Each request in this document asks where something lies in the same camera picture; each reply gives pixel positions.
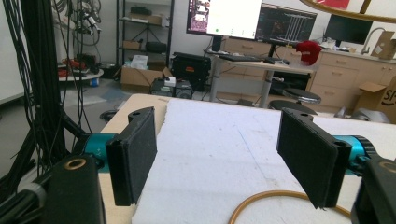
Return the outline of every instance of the monitor screen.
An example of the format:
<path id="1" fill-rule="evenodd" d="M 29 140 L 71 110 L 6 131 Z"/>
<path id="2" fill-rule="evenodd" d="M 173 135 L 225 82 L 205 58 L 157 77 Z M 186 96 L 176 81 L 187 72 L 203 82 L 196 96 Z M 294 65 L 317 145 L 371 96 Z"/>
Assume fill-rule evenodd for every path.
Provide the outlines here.
<path id="1" fill-rule="evenodd" d="M 262 4 L 256 39 L 293 42 L 309 40 L 316 18 L 317 13 Z"/>
<path id="2" fill-rule="evenodd" d="M 262 0 L 189 0 L 187 33 L 254 39 Z"/>
<path id="3" fill-rule="evenodd" d="M 337 47 L 341 41 L 354 44 L 364 44 L 370 33 L 372 21 L 361 21 L 357 19 L 331 15 L 326 28 L 326 37 L 337 41 Z"/>

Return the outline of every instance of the stool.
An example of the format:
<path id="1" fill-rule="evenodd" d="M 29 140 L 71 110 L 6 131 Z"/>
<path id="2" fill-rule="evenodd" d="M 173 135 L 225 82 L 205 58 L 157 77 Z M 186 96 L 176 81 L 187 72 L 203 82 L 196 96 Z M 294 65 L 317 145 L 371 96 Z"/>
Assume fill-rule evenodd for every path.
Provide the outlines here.
<path id="1" fill-rule="evenodd" d="M 317 115 L 317 112 L 302 105 L 302 102 L 306 102 L 310 104 L 319 104 L 321 101 L 320 96 L 309 91 L 303 91 L 293 88 L 287 88 L 283 90 L 282 93 L 284 96 L 297 100 L 297 102 L 294 103 L 285 100 L 274 100 L 271 101 L 270 104 L 268 105 L 269 108 L 275 110 L 282 110 L 282 108 L 290 108 L 290 109 L 302 111 L 306 114 Z"/>
<path id="2" fill-rule="evenodd" d="M 314 94 L 313 92 L 303 91 L 294 88 L 286 88 L 283 90 L 282 94 L 291 99 L 297 101 L 297 104 L 301 104 L 301 102 L 306 102 L 309 104 L 320 104 L 321 98 L 320 96 Z"/>

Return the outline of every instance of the orange cable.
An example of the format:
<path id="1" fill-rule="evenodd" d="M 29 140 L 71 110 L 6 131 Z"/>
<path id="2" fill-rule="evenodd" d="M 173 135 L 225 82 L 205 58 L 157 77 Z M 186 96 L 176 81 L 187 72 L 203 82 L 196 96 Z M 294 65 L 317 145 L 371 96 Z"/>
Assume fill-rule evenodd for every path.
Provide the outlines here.
<path id="1" fill-rule="evenodd" d="M 287 197 L 293 197 L 293 198 L 300 198 L 304 200 L 308 200 L 309 198 L 306 194 L 297 192 L 297 191 L 291 191 L 291 190 L 270 190 L 270 191 L 265 191 L 261 192 L 255 195 L 250 196 L 249 198 L 245 199 L 243 202 L 241 202 L 238 207 L 233 211 L 233 214 L 230 217 L 230 220 L 228 221 L 229 224 L 234 224 L 240 213 L 251 203 L 254 203 L 260 199 L 264 198 L 269 198 L 269 197 L 279 197 L 279 196 L 287 196 Z M 350 212 L 347 211 L 345 208 L 341 206 L 335 206 L 332 208 L 336 212 L 340 213 L 344 217 L 347 217 L 350 219 Z"/>

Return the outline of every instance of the desk leg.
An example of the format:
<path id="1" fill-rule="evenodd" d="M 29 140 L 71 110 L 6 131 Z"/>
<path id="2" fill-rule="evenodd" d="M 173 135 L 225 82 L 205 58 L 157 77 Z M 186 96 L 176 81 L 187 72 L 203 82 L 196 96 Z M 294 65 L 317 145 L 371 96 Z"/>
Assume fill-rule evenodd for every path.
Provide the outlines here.
<path id="1" fill-rule="evenodd" d="M 222 66 L 222 60 L 218 59 L 215 57 L 215 66 L 214 70 L 212 73 L 212 87 L 210 88 L 210 96 L 209 96 L 209 101 L 213 102 L 216 98 L 216 93 L 218 92 L 218 86 L 219 86 L 219 79 L 220 79 L 220 71 L 221 71 L 221 66 Z"/>
<path id="2" fill-rule="evenodd" d="M 274 77 L 274 71 L 267 71 L 264 84 L 262 85 L 262 98 L 260 99 L 260 103 L 259 103 L 259 107 L 261 108 L 264 108 L 265 102 L 267 101 L 268 94 L 270 93 L 273 77 Z"/>

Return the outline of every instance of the desk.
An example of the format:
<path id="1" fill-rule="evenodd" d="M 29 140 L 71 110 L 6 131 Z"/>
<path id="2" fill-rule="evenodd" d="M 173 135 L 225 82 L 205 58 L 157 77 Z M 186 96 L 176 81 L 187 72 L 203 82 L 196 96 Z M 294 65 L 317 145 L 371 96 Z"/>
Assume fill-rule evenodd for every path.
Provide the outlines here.
<path id="1" fill-rule="evenodd" d="M 276 152 L 280 111 L 136 94 L 102 133 L 121 132 L 130 112 L 153 105 L 158 154 L 133 224 L 223 224 L 235 207 L 252 194 L 268 189 L 302 191 Z M 314 122 L 330 134 L 365 136 L 381 156 L 396 157 L 392 137 L 395 125 L 321 117 L 315 117 Z M 340 205 L 351 208 L 360 181 L 356 176 L 345 177 Z M 114 206 L 109 174 L 100 174 L 100 182 L 108 223 L 131 223 L 134 206 Z M 293 201 L 278 217 L 275 205 L 284 204 L 285 200 L 255 203 L 238 221 L 312 223 L 309 220 L 320 212 L 309 203 L 305 206 L 307 211 L 302 212 L 301 202 Z M 317 223 L 345 223 L 334 221 L 332 215 L 321 218 Z"/>
<path id="2" fill-rule="evenodd" d="M 259 94 L 261 95 L 261 99 L 259 102 L 259 107 L 263 108 L 267 98 L 268 93 L 271 88 L 271 82 L 274 76 L 274 72 L 289 72 L 294 74 L 303 74 L 307 75 L 313 73 L 314 71 L 311 69 L 304 68 L 295 68 L 290 67 L 286 64 L 276 63 L 254 63 L 254 62 L 230 62 L 226 60 L 222 60 L 219 57 L 214 57 L 214 72 L 212 78 L 212 88 L 210 90 L 209 101 L 213 102 L 216 98 L 216 94 L 218 91 L 225 92 L 243 92 L 246 94 Z M 263 70 L 267 70 L 267 75 L 264 81 L 257 80 L 245 80 L 240 78 L 230 78 L 230 77 L 220 77 L 221 75 L 221 67 L 223 63 L 227 63 L 230 66 L 235 67 L 254 67 L 260 68 Z"/>

